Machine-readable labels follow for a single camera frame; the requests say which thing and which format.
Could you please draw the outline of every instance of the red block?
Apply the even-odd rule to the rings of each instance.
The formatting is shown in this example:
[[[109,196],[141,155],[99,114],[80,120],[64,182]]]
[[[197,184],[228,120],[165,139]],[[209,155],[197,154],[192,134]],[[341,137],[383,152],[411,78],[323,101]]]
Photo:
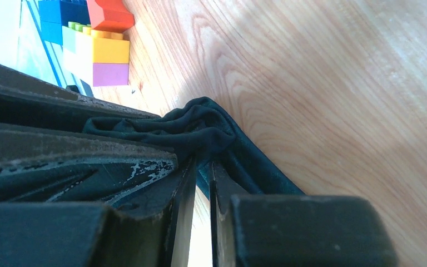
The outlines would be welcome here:
[[[87,7],[93,29],[124,32],[135,24],[122,0],[87,0]]]

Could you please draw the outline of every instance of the cloth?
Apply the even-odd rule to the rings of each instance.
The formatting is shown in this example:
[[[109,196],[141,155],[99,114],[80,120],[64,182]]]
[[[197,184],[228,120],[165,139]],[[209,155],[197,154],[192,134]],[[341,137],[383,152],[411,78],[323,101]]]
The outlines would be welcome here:
[[[220,162],[251,194],[303,194],[251,140],[232,117],[208,97],[191,100],[157,119],[94,117],[84,133],[171,147],[178,162],[194,155],[197,186],[208,195],[208,163]]]

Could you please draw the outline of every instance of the light wood tabletop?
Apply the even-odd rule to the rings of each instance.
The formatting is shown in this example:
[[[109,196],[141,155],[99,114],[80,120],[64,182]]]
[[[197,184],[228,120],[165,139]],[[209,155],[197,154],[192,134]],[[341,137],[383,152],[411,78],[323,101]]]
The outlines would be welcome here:
[[[427,266],[427,1],[126,6],[130,87],[95,97],[160,115],[211,97],[307,194],[368,199],[401,265]]]

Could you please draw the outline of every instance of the folded cloth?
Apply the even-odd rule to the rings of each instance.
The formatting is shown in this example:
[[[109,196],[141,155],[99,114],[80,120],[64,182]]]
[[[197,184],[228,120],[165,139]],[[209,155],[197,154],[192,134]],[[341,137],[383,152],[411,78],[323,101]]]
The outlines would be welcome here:
[[[156,119],[93,117],[84,133],[171,147],[178,162],[194,155],[197,186],[208,195],[208,163],[220,162],[251,194],[303,194],[251,140],[230,115],[208,97],[191,100]]]

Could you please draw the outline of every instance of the wood surface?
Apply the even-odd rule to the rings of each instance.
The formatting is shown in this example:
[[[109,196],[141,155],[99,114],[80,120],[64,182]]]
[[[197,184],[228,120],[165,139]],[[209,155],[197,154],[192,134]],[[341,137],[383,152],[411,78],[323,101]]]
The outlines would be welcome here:
[[[427,1],[126,5],[131,86],[96,97],[160,115],[213,98],[306,193],[370,200],[401,266],[427,266]]]

